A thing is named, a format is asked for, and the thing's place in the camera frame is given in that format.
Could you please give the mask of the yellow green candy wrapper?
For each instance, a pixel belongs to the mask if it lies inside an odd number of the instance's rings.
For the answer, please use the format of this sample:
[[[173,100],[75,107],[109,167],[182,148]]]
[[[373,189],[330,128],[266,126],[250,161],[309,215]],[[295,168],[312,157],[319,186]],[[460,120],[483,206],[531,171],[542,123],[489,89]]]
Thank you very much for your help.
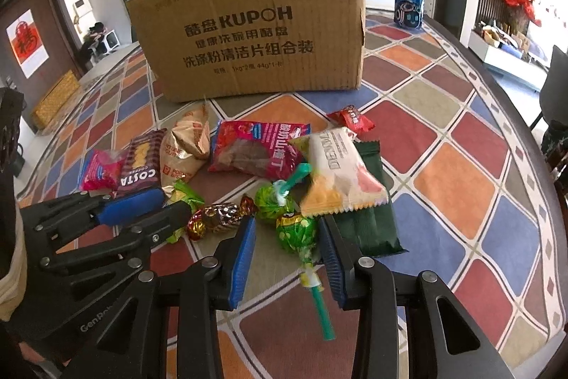
[[[177,179],[173,183],[169,200],[166,204],[170,205],[178,201],[187,203],[192,213],[196,213],[205,205],[204,199],[182,179]]]

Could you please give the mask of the gold brown wrapped candy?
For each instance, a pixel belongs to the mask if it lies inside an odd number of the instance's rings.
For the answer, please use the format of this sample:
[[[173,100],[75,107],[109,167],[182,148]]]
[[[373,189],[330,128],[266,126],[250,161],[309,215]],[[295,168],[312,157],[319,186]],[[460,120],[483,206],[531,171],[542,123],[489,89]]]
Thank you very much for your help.
[[[207,234],[225,234],[237,229],[242,220],[256,214],[253,199],[244,195],[239,203],[216,203],[197,210],[187,224],[189,239],[197,242]]]

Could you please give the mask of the tan paper snack bag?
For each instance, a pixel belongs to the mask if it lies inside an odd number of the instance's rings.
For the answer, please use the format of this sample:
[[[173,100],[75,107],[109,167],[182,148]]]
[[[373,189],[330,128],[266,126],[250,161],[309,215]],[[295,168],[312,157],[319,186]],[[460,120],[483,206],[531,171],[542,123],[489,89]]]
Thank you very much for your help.
[[[166,131],[160,148],[161,186],[171,194],[176,181],[189,182],[210,157],[210,121],[205,103],[189,110]]]

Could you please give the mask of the green lollipop upper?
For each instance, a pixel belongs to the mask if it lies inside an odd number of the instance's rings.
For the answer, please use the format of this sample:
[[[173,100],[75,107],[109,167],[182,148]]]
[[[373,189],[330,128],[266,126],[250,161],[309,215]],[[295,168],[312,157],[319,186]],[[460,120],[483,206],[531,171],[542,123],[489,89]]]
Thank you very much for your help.
[[[292,189],[310,173],[309,163],[300,163],[287,180],[277,180],[259,188],[254,196],[256,218],[262,223],[274,224],[276,219],[295,210]]]

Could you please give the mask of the green lollipop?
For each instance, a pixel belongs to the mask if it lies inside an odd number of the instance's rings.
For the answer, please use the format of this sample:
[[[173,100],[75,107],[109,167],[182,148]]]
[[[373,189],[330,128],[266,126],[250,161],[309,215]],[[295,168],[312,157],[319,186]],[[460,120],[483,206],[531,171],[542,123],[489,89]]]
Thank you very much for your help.
[[[254,196],[256,218],[262,223],[274,224],[276,219],[295,210],[292,189],[310,173],[309,163],[300,163],[287,180],[277,180],[259,188]]]
[[[296,254],[300,261],[299,280],[309,290],[325,341],[335,340],[335,331],[322,296],[322,281],[315,269],[313,252],[318,246],[318,227],[315,219],[299,212],[287,212],[276,219],[276,236],[281,247]]]

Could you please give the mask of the red hawthorn snack bag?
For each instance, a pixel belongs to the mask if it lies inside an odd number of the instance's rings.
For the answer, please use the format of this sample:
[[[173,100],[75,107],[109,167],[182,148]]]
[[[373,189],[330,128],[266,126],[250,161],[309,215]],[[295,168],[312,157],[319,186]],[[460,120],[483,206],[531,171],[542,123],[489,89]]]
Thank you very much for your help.
[[[208,170],[287,180],[303,160],[291,140],[310,133],[310,124],[224,120],[215,132]]]

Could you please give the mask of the dark green snack packet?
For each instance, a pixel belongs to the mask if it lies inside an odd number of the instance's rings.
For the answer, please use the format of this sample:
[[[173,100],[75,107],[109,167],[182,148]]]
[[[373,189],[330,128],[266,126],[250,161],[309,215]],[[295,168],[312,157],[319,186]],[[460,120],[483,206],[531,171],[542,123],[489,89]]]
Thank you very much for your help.
[[[354,145],[367,170],[388,189],[379,141],[360,141]],[[387,195],[387,202],[378,207],[337,213],[334,216],[341,236],[356,244],[364,255],[385,257],[405,252],[399,241],[389,191]]]

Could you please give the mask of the woven yellow doormat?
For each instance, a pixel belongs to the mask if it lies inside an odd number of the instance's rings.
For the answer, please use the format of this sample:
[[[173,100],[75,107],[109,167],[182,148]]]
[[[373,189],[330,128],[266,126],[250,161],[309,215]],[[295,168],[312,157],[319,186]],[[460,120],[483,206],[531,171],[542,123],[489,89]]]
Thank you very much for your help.
[[[81,88],[72,70],[67,71],[58,82],[48,90],[34,107],[31,117],[39,130],[45,129],[62,106]]]

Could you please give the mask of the brown door with red poster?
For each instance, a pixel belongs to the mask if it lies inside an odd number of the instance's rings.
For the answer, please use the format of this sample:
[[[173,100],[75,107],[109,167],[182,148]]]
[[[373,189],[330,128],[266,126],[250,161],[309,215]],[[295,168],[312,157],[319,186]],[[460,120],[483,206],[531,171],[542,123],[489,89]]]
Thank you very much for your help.
[[[23,119],[33,132],[33,111],[66,72],[86,73],[81,41],[65,0],[5,0],[1,4],[1,81],[24,96]]]

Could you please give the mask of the white Denma wafer packet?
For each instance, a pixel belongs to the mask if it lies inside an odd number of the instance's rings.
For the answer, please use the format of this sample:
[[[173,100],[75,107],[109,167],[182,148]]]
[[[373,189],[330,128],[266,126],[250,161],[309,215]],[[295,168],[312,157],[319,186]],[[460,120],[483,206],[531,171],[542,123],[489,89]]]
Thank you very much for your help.
[[[388,191],[369,172],[346,127],[296,137],[289,143],[310,164],[311,186],[299,203],[303,216],[324,216],[384,205]]]

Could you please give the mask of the colourful checkered tablecloth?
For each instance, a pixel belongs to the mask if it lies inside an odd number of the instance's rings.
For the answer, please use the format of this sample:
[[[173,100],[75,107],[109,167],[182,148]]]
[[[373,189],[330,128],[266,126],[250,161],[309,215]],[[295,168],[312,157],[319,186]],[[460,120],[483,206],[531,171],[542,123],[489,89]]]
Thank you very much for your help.
[[[257,94],[209,102],[212,122],[307,123],[353,105],[373,120],[403,254],[400,273],[432,270],[455,293],[517,377],[545,367],[567,321],[566,235],[539,147],[442,33],[367,18],[358,90]],[[327,301],[336,338],[324,341],[299,264],[266,226],[240,308],[218,317],[229,378],[347,378],[358,315]]]

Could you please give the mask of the small red snack packet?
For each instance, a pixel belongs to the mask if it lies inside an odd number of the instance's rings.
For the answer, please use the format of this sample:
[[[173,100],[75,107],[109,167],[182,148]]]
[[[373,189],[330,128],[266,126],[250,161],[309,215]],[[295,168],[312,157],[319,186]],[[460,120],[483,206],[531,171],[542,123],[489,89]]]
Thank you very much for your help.
[[[326,116],[338,125],[353,131],[356,135],[368,133],[376,126],[372,120],[365,117],[365,115],[360,113],[353,105],[347,105],[341,110],[328,113]]]

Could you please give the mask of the brown cardboard box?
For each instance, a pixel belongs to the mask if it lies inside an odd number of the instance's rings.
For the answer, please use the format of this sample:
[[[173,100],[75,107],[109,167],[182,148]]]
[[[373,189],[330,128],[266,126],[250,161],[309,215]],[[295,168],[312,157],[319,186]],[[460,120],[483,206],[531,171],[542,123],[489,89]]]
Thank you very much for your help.
[[[365,0],[128,0],[127,10],[173,102],[361,84]]]

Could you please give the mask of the dark chair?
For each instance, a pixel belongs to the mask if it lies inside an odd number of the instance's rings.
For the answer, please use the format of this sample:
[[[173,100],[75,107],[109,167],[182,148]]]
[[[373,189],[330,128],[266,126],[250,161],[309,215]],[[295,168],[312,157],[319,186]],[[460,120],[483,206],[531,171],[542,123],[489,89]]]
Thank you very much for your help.
[[[533,130],[540,119],[548,124],[567,125],[568,119],[568,57],[556,45],[553,47],[551,66],[539,92],[541,112],[530,124]]]

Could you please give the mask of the white low shelf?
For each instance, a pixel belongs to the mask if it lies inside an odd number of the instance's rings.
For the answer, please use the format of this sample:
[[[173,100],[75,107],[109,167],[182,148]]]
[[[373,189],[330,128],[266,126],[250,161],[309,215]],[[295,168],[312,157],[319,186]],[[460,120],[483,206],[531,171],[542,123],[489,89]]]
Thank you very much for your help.
[[[501,48],[490,45],[474,31],[471,31],[468,47],[490,70],[516,80],[531,90],[542,90],[548,72],[540,66],[527,63]]]

